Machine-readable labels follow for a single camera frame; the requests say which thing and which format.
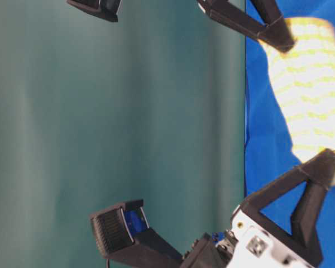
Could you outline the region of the near black white gripper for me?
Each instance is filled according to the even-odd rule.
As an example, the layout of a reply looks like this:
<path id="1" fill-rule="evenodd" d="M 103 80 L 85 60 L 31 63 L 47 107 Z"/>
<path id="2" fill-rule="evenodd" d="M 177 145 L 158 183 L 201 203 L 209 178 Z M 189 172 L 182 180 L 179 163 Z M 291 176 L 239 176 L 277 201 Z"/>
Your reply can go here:
<path id="1" fill-rule="evenodd" d="M 316 222 L 335 176 L 335 151 L 325 149 L 247 196 L 222 236 L 204 234 L 181 267 L 317 267 L 323 260 Z M 261 210 L 305 183 L 287 233 Z"/>

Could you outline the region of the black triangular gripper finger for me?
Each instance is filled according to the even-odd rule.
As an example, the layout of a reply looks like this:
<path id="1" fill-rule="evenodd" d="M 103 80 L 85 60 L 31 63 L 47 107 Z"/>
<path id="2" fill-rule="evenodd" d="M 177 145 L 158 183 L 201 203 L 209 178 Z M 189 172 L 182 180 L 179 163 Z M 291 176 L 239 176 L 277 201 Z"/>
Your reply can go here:
<path id="1" fill-rule="evenodd" d="M 275 1 L 252 1 L 263 20 L 259 23 L 229 1 L 198 1 L 198 6 L 210 19 L 255 41 L 263 41 L 281 53 L 290 51 L 295 41 L 284 16 Z"/>

